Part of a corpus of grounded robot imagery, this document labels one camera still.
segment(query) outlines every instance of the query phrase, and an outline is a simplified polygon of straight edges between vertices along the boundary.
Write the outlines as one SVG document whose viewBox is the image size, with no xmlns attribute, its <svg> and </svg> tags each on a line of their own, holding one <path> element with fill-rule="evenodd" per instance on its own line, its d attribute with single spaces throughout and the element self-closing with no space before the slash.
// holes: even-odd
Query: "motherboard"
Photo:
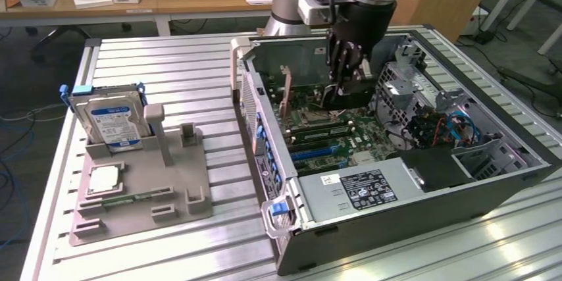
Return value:
<svg viewBox="0 0 562 281">
<path fill-rule="evenodd" d="M 299 176 L 382 161 L 402 146 L 388 139 L 386 128 L 368 107 L 322 109 L 323 89 L 319 85 L 291 87 L 290 98 L 283 100 L 283 88 L 268 86 L 274 113 Z"/>
</svg>

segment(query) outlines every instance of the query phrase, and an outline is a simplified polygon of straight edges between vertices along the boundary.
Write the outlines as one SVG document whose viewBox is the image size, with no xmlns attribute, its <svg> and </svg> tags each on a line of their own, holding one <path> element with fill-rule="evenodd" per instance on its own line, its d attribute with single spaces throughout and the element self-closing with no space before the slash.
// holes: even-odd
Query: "sticker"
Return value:
<svg viewBox="0 0 562 281">
<path fill-rule="evenodd" d="M 129 107 L 96 109 L 91 113 L 105 144 L 124 147 L 139 142 L 137 126 L 129 122 Z"/>
<path fill-rule="evenodd" d="M 262 188 L 266 192 L 266 197 L 268 200 L 272 200 L 279 196 L 282 184 L 279 184 L 279 187 L 276 186 L 274 175 L 270 173 L 268 162 L 263 156 L 255 157 L 255 164 L 258 165 Z"/>
<path fill-rule="evenodd" d="M 348 126 L 343 126 L 342 128 L 334 128 L 330 130 L 330 134 L 339 134 L 347 132 L 350 130 Z"/>
<path fill-rule="evenodd" d="M 310 139 L 310 138 L 323 138 L 324 136 L 327 136 L 327 133 L 319 133 L 319 134 L 312 134 L 312 135 L 307 135 L 304 136 L 304 139 Z"/>
<path fill-rule="evenodd" d="M 152 9 L 128 9 L 127 13 L 151 13 Z"/>
<path fill-rule="evenodd" d="M 340 182 L 340 175 L 339 174 L 328 174 L 327 176 L 320 176 L 319 179 L 324 186 L 328 184 L 336 184 Z"/>
<path fill-rule="evenodd" d="M 398 201 L 379 169 L 342 177 L 340 182 L 356 210 Z"/>
</svg>

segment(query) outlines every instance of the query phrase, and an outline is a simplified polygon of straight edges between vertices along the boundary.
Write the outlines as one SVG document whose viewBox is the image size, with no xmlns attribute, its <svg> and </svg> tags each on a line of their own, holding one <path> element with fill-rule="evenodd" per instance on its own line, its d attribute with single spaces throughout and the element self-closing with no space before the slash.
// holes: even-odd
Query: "white label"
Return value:
<svg viewBox="0 0 562 281">
<path fill-rule="evenodd" d="M 129 9 L 127 13 L 151 13 L 152 9 Z"/>
<path fill-rule="evenodd" d="M 312 135 L 307 135 L 304 136 L 304 139 L 310 139 L 310 138 L 323 138 L 324 136 L 327 136 L 327 133 L 319 133 L 319 134 L 312 134 Z"/>
<path fill-rule="evenodd" d="M 139 142 L 137 126 L 129 122 L 129 107 L 96 109 L 91 113 L 105 144 L 121 147 Z"/>
<path fill-rule="evenodd" d="M 334 128 L 330 130 L 330 134 L 339 134 L 347 132 L 350 130 L 348 126 L 343 126 L 342 128 Z"/>
<path fill-rule="evenodd" d="M 328 174 L 327 176 L 319 177 L 322 183 L 326 185 L 340 183 L 340 175 L 339 174 Z"/>
</svg>

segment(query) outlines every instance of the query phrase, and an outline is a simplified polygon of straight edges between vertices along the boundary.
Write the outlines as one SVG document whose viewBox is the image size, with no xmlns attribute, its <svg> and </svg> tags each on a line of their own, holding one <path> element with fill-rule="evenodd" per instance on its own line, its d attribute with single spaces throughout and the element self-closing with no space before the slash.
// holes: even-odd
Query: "blue cable on floor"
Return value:
<svg viewBox="0 0 562 281">
<path fill-rule="evenodd" d="M 24 207 L 24 224 L 21 225 L 21 228 L 19 229 L 17 233 L 13 234 L 12 237 L 0 245 L 0 251 L 1 251 L 1 249 L 12 242 L 12 240 L 17 239 L 29 228 L 29 209 L 27 208 L 27 202 L 25 202 L 24 194 L 21 192 L 21 187 L 19 186 L 17 179 L 13 177 L 13 175 L 9 172 L 0 171 L 0 174 L 5 176 L 8 179 L 12 179 L 16 195 Z"/>
<path fill-rule="evenodd" d="M 0 124 L 0 128 L 5 128 L 13 131 L 27 131 L 27 128 L 20 128 L 19 126 L 9 126 L 5 124 Z M 27 229 L 29 228 L 29 209 L 27 207 L 27 201 L 24 198 L 24 194 L 21 192 L 21 186 L 19 184 L 16 177 L 9 171 L 8 166 L 5 165 L 5 161 L 8 161 L 9 159 L 13 159 L 17 155 L 24 153 L 29 149 L 29 146 L 32 145 L 32 142 L 33 142 L 33 138 L 35 138 L 35 133 L 33 131 L 29 131 L 29 136 L 27 138 L 25 145 L 20 149 L 15 150 L 15 152 L 9 154 L 8 156 L 5 156 L 4 158 L 0 157 L 0 163 L 3 167 L 7 169 L 5 171 L 0 171 L 0 176 L 7 179 L 7 183 L 12 182 L 12 186 L 16 191 L 19 202 L 21 203 L 21 206 L 24 208 L 24 223 L 21 225 L 21 228 L 17 230 L 16 234 L 13 234 L 12 237 L 0 245 L 0 251 L 3 250 L 4 247 L 9 245 L 12 240 L 17 239 L 27 232 Z"/>
<path fill-rule="evenodd" d="M 0 128 L 5 128 L 12 131 L 27 131 L 27 128 L 20 128 L 19 126 L 0 125 Z M 25 145 L 20 149 L 17 149 L 12 154 L 3 157 L 1 160 L 8 161 L 9 159 L 13 159 L 19 154 L 24 153 L 29 149 L 29 146 L 33 143 L 33 138 L 35 138 L 35 133 L 33 131 L 29 131 L 29 137 L 27 138 Z"/>
</svg>

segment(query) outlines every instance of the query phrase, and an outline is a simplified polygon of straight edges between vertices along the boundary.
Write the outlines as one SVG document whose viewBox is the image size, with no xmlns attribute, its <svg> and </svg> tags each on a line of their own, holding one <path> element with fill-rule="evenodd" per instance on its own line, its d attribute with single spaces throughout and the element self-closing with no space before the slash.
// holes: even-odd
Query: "aluminum extrusion table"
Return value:
<svg viewBox="0 0 562 281">
<path fill-rule="evenodd" d="M 415 28 L 562 157 L 561 134 L 436 31 Z M 164 127 L 197 123 L 204 133 L 215 214 L 196 222 L 71 247 L 85 134 L 68 114 L 21 279 L 514 280 L 535 276 L 537 280 L 559 280 L 561 173 L 518 193 L 482 218 L 308 272 L 276 275 L 229 98 L 229 40 L 252 35 L 105 39 L 84 49 L 76 84 L 103 86 L 140 80 L 148 103 L 164 104 Z M 427 72 L 444 89 L 458 87 L 434 61 L 427 61 Z"/>
</svg>

